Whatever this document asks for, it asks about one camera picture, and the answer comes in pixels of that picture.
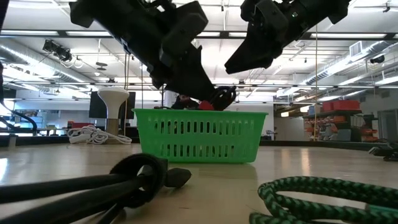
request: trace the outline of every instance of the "red object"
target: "red object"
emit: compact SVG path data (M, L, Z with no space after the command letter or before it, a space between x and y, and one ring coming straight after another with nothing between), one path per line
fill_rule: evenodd
M333 110L361 110L360 103L356 100L334 101Z
M72 123L72 128L82 128L85 126L94 125L91 123Z
M199 110L214 110L214 107L207 102L206 100L203 100L198 107Z
M333 102L324 102L323 103L323 111L333 111Z

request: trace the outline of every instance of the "table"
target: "table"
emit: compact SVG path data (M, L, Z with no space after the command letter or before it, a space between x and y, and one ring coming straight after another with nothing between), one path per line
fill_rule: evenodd
M0 184L21 184L86 175L107 174L118 161L141 152L130 146L46 145L16 147L0 152ZM268 214L257 196L257 187L282 177L311 175L396 187L396 164L383 162L362 151L329 148L260 147L252 164L171 164L192 172L180 190L162 189L158 196L138 210L128 210L116 223L185 224L248 223L249 214ZM349 202L319 195L284 193L295 198L363 208ZM56 196L28 202L0 205L4 217L53 201ZM93 216L79 223L93 223Z

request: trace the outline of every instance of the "white rope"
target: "white rope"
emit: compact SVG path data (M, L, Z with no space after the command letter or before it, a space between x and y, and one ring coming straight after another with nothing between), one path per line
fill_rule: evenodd
M131 138L123 135L115 136L95 128L93 125L85 126L82 128L72 128L68 131L68 137L70 142L81 142L85 141L87 144L104 144L108 139L116 139L122 144L131 144Z

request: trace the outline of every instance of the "ceiling beam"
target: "ceiling beam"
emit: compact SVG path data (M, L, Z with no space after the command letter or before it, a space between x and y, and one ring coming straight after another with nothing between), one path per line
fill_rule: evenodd
M315 32L304 33L299 40L316 40ZM0 37L112 39L105 30L2 30ZM205 30L197 39L244 39L245 31ZM398 40L398 32L319 32L318 40Z

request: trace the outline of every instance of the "hanging cord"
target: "hanging cord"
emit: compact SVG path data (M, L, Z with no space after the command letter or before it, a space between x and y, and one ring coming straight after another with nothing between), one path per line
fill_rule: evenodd
M127 87L127 53L124 54L124 89Z
M144 109L144 67L141 62L141 108Z
M130 55L129 55L129 60L128 60L128 63L127 63L127 81L126 81L127 83L129 82L129 75L130 75ZM128 88L129 88L128 85L125 84L124 86L126 86L125 90L128 91ZM126 101L125 101L126 106L124 107L124 125L123 125L123 127L124 127L123 133L124 134L126 134L126 120L127 120L128 101L129 101L129 98L126 99Z
M317 107L318 107L318 24L315 26L315 120L313 129L313 141L317 138Z
M398 190L392 188L322 177L288 177L262 184L257 192L273 217L252 213L250 224L320 223L313 220L398 223ZM302 192L354 200L367 203L370 210L308 202L277 192Z

